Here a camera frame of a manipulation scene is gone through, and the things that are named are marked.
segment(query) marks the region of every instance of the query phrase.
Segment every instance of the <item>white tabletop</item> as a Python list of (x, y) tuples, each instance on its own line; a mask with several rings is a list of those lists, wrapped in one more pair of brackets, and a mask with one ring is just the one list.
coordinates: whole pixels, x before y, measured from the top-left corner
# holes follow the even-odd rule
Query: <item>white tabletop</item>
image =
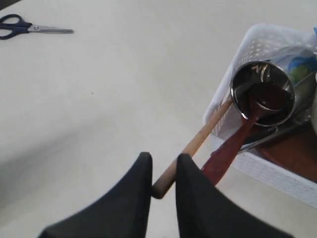
[[(0, 237), (34, 238), (105, 194), (141, 151), (153, 181), (202, 126), (245, 32), (312, 32), (305, 0), (23, 0), (18, 13), (73, 35), (0, 42)], [(209, 139), (195, 155), (210, 154)], [(230, 169), (218, 188), (248, 212), (314, 238), (317, 209)], [(147, 237), (175, 238), (174, 187), (152, 199)]]

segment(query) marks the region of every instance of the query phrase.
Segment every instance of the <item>metal cup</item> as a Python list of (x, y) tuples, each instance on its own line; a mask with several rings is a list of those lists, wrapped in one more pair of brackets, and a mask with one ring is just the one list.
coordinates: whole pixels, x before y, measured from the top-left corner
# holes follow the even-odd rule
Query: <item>metal cup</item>
[(274, 82), (289, 92), (289, 102), (284, 110), (260, 119), (257, 125), (279, 125), (312, 105), (317, 85), (316, 72), (317, 56), (313, 52), (302, 47), (285, 47), (254, 58), (238, 68), (230, 83), (230, 95), (237, 110), (247, 119), (250, 106), (246, 92), (255, 83)]

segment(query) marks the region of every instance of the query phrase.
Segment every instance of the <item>spoon handle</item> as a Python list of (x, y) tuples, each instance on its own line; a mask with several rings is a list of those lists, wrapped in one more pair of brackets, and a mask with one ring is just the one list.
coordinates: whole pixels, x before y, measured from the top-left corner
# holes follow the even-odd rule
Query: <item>spoon handle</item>
[(202, 167), (203, 173), (214, 185), (220, 181), (228, 170), (258, 118), (257, 113), (252, 113), (249, 119), (211, 154), (211, 157)]

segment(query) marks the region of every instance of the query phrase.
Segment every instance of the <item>scissor blade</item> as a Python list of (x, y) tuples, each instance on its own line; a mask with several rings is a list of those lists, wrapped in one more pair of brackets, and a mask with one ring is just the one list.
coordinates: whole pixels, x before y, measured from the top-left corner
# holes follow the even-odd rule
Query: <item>scissor blade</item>
[(52, 34), (72, 34), (74, 30), (72, 29), (62, 29), (57, 27), (49, 26), (38, 26), (32, 25), (29, 29), (29, 32), (38, 32), (38, 33), (52, 33)]

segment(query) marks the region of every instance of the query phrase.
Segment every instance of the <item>scissors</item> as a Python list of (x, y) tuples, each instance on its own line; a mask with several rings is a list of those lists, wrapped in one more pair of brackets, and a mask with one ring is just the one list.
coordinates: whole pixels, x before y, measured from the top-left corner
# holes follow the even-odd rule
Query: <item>scissors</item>
[[(17, 18), (16, 23), (4, 23), (11, 18)], [(26, 34), (29, 32), (38, 33), (54, 33), (54, 34), (71, 34), (74, 33), (72, 29), (61, 29), (56, 27), (33, 25), (30, 22), (26, 22), (20, 15), (10, 14), (0, 18), (0, 30), (9, 30), (11, 33), (5, 36), (0, 36), (0, 40), (7, 40), (20, 34)]]

